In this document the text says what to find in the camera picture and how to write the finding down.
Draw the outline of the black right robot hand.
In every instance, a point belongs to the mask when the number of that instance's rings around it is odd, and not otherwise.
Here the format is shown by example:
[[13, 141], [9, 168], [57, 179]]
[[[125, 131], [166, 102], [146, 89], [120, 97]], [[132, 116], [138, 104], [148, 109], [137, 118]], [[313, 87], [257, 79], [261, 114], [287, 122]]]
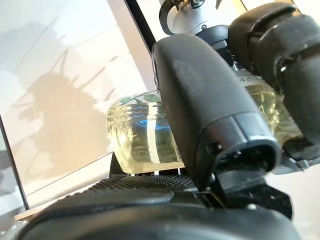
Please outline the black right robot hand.
[[176, 34], [152, 47], [157, 96], [112, 106], [109, 177], [58, 200], [19, 240], [298, 240], [265, 174], [281, 148], [218, 53]]

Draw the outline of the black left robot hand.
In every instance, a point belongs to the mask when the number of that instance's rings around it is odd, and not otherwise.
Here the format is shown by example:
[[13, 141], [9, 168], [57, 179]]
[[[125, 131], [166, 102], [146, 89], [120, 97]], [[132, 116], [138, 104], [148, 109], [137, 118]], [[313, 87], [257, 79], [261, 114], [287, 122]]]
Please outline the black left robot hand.
[[272, 2], [223, 23], [218, 0], [191, 1], [190, 33], [236, 74], [261, 77], [278, 96], [282, 163], [276, 175], [320, 163], [320, 27], [289, 3]]

